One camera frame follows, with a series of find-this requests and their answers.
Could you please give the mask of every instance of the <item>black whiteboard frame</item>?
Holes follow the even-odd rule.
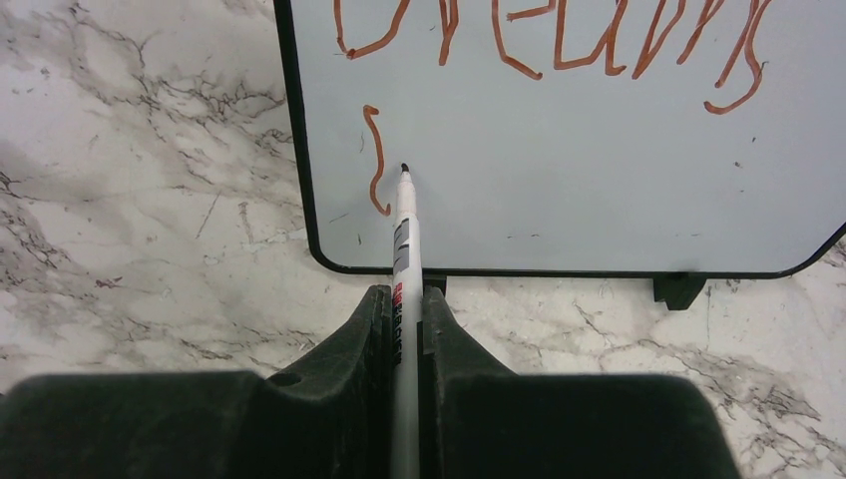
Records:
[[[314,189],[311,184],[311,161],[308,155],[308,135],[305,126],[305,105],[302,99],[302,84],[299,77],[299,59],[293,27],[291,0],[273,0],[276,15],[276,30],[284,69],[285,91],[293,136],[296,169],[299,176],[302,209],[305,216],[305,230],[308,235],[308,249],[323,267],[343,274],[390,275],[390,267],[344,266],[323,254],[320,250],[317,214],[314,208]],[[800,264],[776,272],[728,272],[728,271],[686,271],[690,277],[707,279],[777,279],[791,276],[819,260],[828,250],[846,235],[844,223],[810,258]],[[554,271],[546,269],[466,269],[425,268],[425,274],[446,276],[534,276],[534,277],[626,277],[657,278],[681,271]]]

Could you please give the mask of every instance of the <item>orange handwritten text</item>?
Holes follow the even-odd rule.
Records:
[[[399,32],[400,26],[402,24],[402,19],[405,16],[406,11],[408,10],[408,5],[411,0],[399,0],[399,4],[397,6],[396,11],[394,12],[393,19],[391,21],[387,33],[385,33],[385,35],[382,36],[379,40],[376,40],[375,42],[369,45],[365,45],[358,49],[347,48],[344,42],[343,19],[341,15],[342,0],[332,1],[334,6],[335,27],[337,29],[338,47],[340,48],[341,52],[346,55],[347,58],[355,60],[365,55],[374,53],[386,47],[388,44],[390,44],[391,41],[393,41],[393,39],[397,36]],[[455,36],[456,30],[458,29],[459,1],[460,0],[438,0],[442,35],[441,48],[440,53],[438,55],[438,65],[441,66],[447,64],[450,54],[450,47],[453,43],[453,38]],[[618,33],[621,28],[621,23],[625,19],[627,9],[630,7],[640,8],[642,2],[632,2],[632,5],[630,6],[629,0],[616,0],[617,6],[614,10],[614,16],[609,21],[608,27],[605,29],[605,31],[603,31],[602,35],[600,36],[591,53],[585,57],[566,60],[565,42],[567,38],[566,26],[568,20],[568,0],[546,1],[546,5],[507,13],[505,15],[505,18],[509,22],[513,22],[515,20],[538,17],[552,12],[556,13],[555,45],[553,48],[552,59],[552,67],[554,70],[564,71],[579,67],[588,67],[595,64],[603,55],[605,55],[604,63],[606,75],[614,77],[626,70],[626,65],[617,64],[615,62],[615,51],[617,47]],[[675,61],[676,65],[683,65],[687,61],[687,59],[693,53],[693,50],[695,49],[696,45],[698,44],[699,38],[702,36],[705,27],[708,25],[708,23],[714,21],[715,18],[718,18],[717,15],[719,14],[720,9],[725,3],[725,0],[702,1],[704,3],[702,5],[701,11],[698,14],[698,20],[695,24],[693,32],[690,34],[689,38],[687,38],[686,44],[684,45],[684,49],[681,51]],[[725,115],[726,113],[733,111],[737,107],[749,101],[749,99],[751,99],[758,92],[758,89],[761,87],[761,83],[763,82],[763,65],[758,61],[757,56],[755,55],[754,41],[764,12],[766,11],[770,3],[772,3],[772,0],[746,1],[749,2],[749,13],[746,18],[745,25],[743,27],[743,30],[740,32],[736,43],[734,44],[734,48],[728,55],[725,65],[722,68],[722,72],[717,77],[716,82],[714,83],[714,88],[719,89],[725,85],[726,81],[728,80],[728,77],[731,75],[731,72],[734,69],[735,64],[737,63],[737,59],[740,57],[741,52],[743,53],[743,58],[746,61],[746,65],[749,67],[749,70],[752,73],[752,85],[749,87],[749,90],[743,96],[741,96],[734,102],[731,102],[727,106],[718,107],[713,105],[711,102],[704,102],[703,104],[705,111],[714,115]],[[634,63],[634,68],[632,71],[633,80],[639,79],[646,72],[646,70],[652,64],[652,61],[660,52],[661,48],[664,47],[664,43],[669,37],[673,28],[676,28],[678,26],[678,23],[680,22],[682,16],[684,16],[688,0],[675,0],[675,10],[672,14],[672,17],[666,20],[666,25],[663,27],[663,29],[658,31],[658,25],[662,23],[662,20],[664,19],[664,9],[666,8],[667,3],[669,3],[668,0],[658,0],[651,24],[649,25],[648,30],[644,32],[645,37],[642,41],[640,53],[637,56],[636,63]],[[499,54],[500,60],[509,67],[517,70],[518,72],[531,78],[532,80],[542,80],[544,78],[543,73],[529,67],[520,60],[509,55],[505,46],[505,41],[503,39],[502,21],[500,16],[500,0],[491,0],[491,27],[494,35],[494,45],[496,46],[496,51]]]
[[[681,52],[678,60],[675,61],[677,65],[684,63],[687,60],[687,57],[690,56],[690,53],[693,51],[693,47],[696,46],[696,42],[699,41],[699,37],[702,35],[702,29],[705,28],[705,25],[707,25],[713,16],[716,15],[716,12],[719,11],[719,8],[722,7],[724,2],[725,0],[717,0],[716,6],[714,6],[714,0],[705,0],[705,6],[702,7],[702,13],[699,14],[699,21],[696,23],[696,29],[693,30],[693,35],[690,36],[690,40],[687,40],[687,45],[684,47],[684,51]]]
[[[364,55],[369,55],[375,51],[381,50],[382,48],[386,47],[389,43],[391,43],[391,40],[396,37],[397,32],[399,32],[399,26],[402,23],[402,17],[405,16],[405,11],[408,10],[408,4],[410,2],[411,0],[400,0],[396,12],[394,13],[394,18],[391,20],[391,26],[390,28],[388,28],[388,33],[386,33],[382,38],[376,40],[370,45],[365,45],[358,49],[347,49],[343,39],[341,0],[334,0],[333,7],[335,10],[335,28],[338,32],[338,46],[341,48],[341,52],[345,53],[346,57],[352,60],[356,58],[361,58]]]
[[[617,0],[617,11],[611,21],[611,25],[606,29],[605,33],[597,42],[597,47],[587,57],[576,60],[564,61],[562,56],[564,54],[564,22],[567,16],[567,0],[559,0],[558,4],[558,21],[556,22],[556,46],[555,58],[553,60],[553,68],[556,70],[569,70],[571,68],[583,67],[592,65],[600,58],[603,50],[606,51],[606,75],[616,76],[626,69],[626,66],[614,66],[614,48],[617,44],[617,31],[620,28],[620,21],[623,20],[623,14],[626,13],[626,7],[629,5],[629,0]]]
[[[544,5],[543,7],[535,7],[530,8],[528,10],[521,10],[519,12],[509,13],[505,16],[505,19],[509,22],[513,22],[515,20],[520,20],[521,18],[537,17],[538,15],[550,13],[555,10],[555,1],[556,0],[550,0],[550,3]]]
[[[734,101],[734,103],[728,105],[727,107],[715,107],[711,102],[705,102],[705,110],[707,110],[708,112],[716,115],[725,115],[726,113],[746,103],[746,101],[752,98],[752,96],[758,91],[758,88],[761,86],[764,68],[761,66],[761,64],[758,62],[758,59],[755,57],[755,46],[753,42],[755,41],[755,33],[757,33],[758,31],[758,25],[761,24],[761,17],[763,17],[764,15],[764,10],[766,10],[766,7],[768,7],[771,2],[772,0],[764,0],[764,2],[760,5],[760,8],[757,8],[758,0],[752,0],[753,10],[757,10],[757,12],[754,14],[755,18],[751,21],[751,25],[748,28],[748,34],[746,34],[746,37],[744,39],[743,48],[744,56],[746,58],[746,65],[748,65],[749,69],[752,71],[752,86],[749,87],[749,91],[746,92],[745,95],[738,98]],[[720,86],[722,86],[722,84],[717,82],[717,88]]]
[[[497,42],[497,51],[500,53],[500,60],[532,80],[540,80],[544,78],[543,73],[532,70],[523,62],[506,53],[502,39],[502,28],[500,27],[500,0],[491,0],[491,21],[494,25],[494,40]]]
[[[452,36],[455,35],[455,29],[458,28],[458,0],[450,0],[449,19],[447,19],[447,0],[440,0],[440,2],[441,32],[443,32],[444,40],[441,42],[441,56],[438,58],[438,65],[443,67],[447,64]]]
[[[646,41],[643,42],[643,49],[640,50],[640,57],[637,58],[637,65],[634,67],[634,73],[632,73],[632,78],[637,80],[640,78],[640,75],[648,68],[649,64],[652,63],[652,59],[655,58],[657,55],[658,50],[660,50],[661,45],[663,45],[663,41],[666,40],[666,36],[669,35],[669,31],[672,30],[672,27],[678,23],[678,20],[681,20],[681,15],[684,14],[684,6],[687,4],[687,0],[678,0],[678,7],[675,9],[675,15],[666,24],[663,31],[661,32],[660,36],[658,37],[658,41],[655,42],[654,46],[652,45],[652,39],[655,36],[655,29],[658,27],[658,21],[660,20],[661,13],[663,13],[663,7],[666,5],[666,0],[660,0],[658,3],[658,8],[655,10],[655,17],[652,19],[652,24],[649,25],[649,32],[646,33]]]
[[[380,213],[386,217],[391,216],[390,204],[382,208],[379,199],[376,198],[376,186],[379,185],[379,180],[382,179],[382,174],[385,173],[385,153],[382,151],[382,136],[379,135],[379,129],[376,128],[376,123],[373,122],[373,117],[379,114],[379,109],[364,105],[364,123],[370,128],[370,133],[373,134],[373,143],[376,144],[376,174],[373,175],[373,180],[370,180],[370,202],[376,207]]]

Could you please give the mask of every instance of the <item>marble countertop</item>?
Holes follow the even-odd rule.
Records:
[[[384,277],[305,241],[270,0],[0,0],[0,391],[57,371],[271,374]],[[697,384],[744,475],[846,477],[846,242],[793,277],[451,278],[516,371]]]

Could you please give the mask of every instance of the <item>dry erase marker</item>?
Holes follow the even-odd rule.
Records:
[[[417,323],[423,304],[423,269],[415,197],[408,165],[403,163],[394,224],[392,479],[420,477]]]

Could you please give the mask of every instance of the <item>whiteboard stand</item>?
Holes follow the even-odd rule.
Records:
[[[442,289],[643,277],[684,309],[846,233],[846,2],[274,5],[308,245],[333,271],[390,273],[401,163]]]

